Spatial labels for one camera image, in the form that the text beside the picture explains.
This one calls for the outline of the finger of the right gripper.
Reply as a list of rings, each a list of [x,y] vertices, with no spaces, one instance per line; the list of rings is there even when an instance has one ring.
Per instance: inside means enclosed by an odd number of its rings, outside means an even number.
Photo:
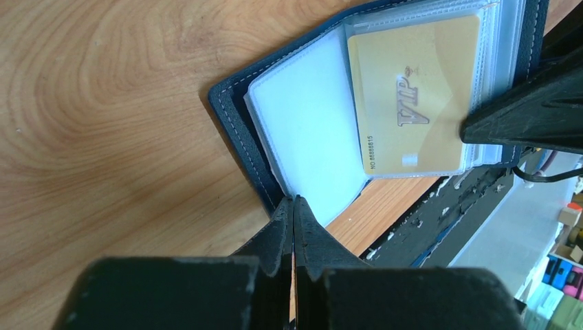
[[[460,138],[582,153],[582,48],[469,115]]]

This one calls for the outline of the blue card holder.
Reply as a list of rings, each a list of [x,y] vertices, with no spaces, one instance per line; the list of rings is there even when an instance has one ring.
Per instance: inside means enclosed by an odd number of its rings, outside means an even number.
[[[475,15],[481,25],[469,113],[532,74],[547,1],[373,1],[344,10],[277,52],[213,86],[208,99],[265,208],[304,197],[328,225],[374,179],[458,175],[507,168],[520,149],[468,144],[459,170],[415,175],[364,172],[348,38]]]

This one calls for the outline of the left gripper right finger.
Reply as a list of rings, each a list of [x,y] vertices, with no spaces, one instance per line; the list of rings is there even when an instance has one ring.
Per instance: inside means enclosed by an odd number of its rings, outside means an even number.
[[[372,267],[294,199],[298,329],[522,329],[504,284],[483,268]]]

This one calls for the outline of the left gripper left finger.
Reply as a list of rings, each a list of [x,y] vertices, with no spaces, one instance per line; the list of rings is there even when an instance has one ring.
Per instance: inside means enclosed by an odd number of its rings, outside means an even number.
[[[288,329],[291,199],[222,257],[107,257],[74,283],[55,329]]]

